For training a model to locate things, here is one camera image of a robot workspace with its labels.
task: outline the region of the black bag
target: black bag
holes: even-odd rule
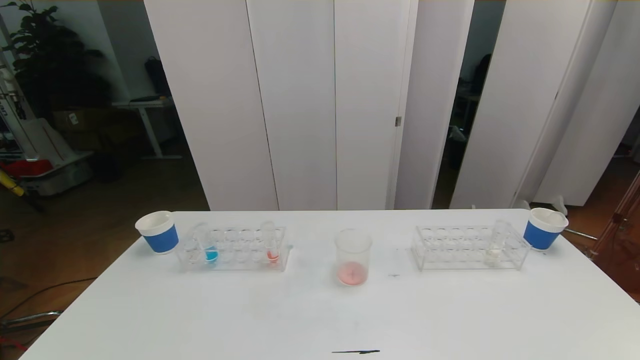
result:
[[[171,96],[171,90],[169,89],[169,82],[166,80],[164,69],[162,68],[162,62],[151,56],[147,62],[145,62],[145,69],[149,78],[154,85],[154,90],[158,95]]]

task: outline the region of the table leg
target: table leg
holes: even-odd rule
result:
[[[465,107],[465,116],[462,118],[462,126],[466,129],[467,128],[467,117],[469,116],[469,108],[471,107],[471,100],[466,99],[467,100],[467,106]]]
[[[142,118],[142,123],[145,125],[145,130],[147,130],[147,136],[149,137],[149,141],[151,142],[151,146],[154,148],[155,156],[143,156],[143,159],[182,159],[182,156],[179,155],[163,155],[162,149],[160,148],[160,144],[156,138],[156,133],[154,133],[154,128],[151,127],[151,122],[149,121],[149,116],[147,115],[147,109],[138,108],[140,111],[140,117]]]

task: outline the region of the yellow pole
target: yellow pole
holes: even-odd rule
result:
[[[5,188],[9,189],[12,193],[18,196],[24,195],[24,190],[15,183],[15,181],[11,180],[9,175],[5,174],[2,170],[0,170],[0,184],[2,184]]]

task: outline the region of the desk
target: desk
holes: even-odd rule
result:
[[[410,257],[416,225],[501,218],[523,231],[528,214],[176,212],[182,234],[201,221],[286,226],[286,271],[182,273],[139,239],[21,359],[639,359],[640,307],[562,237],[521,271],[420,273]],[[369,280],[354,288],[332,274],[345,227],[373,238]]]
[[[182,159],[182,156],[179,155],[163,155],[160,143],[158,143],[156,138],[156,133],[149,121],[149,115],[147,115],[147,108],[168,108],[173,106],[173,99],[171,97],[153,101],[114,102],[112,105],[121,109],[137,109],[140,113],[140,118],[142,119],[142,123],[145,125],[145,131],[149,137],[149,142],[154,148],[154,153],[156,154],[155,156],[145,156],[145,159]]]
[[[454,100],[454,110],[456,109],[456,100],[458,99],[464,99],[465,100],[465,115],[463,117],[463,129],[467,132],[470,131],[469,129],[469,113],[470,113],[470,109],[471,109],[471,104],[473,102],[480,102],[480,95],[478,94],[471,94],[469,92],[465,92],[465,91],[461,91],[458,90],[458,92],[456,92],[456,98]]]

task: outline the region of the pink liquid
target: pink liquid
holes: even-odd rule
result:
[[[338,280],[349,286],[360,285],[367,280],[367,269],[354,261],[344,263],[338,269]]]

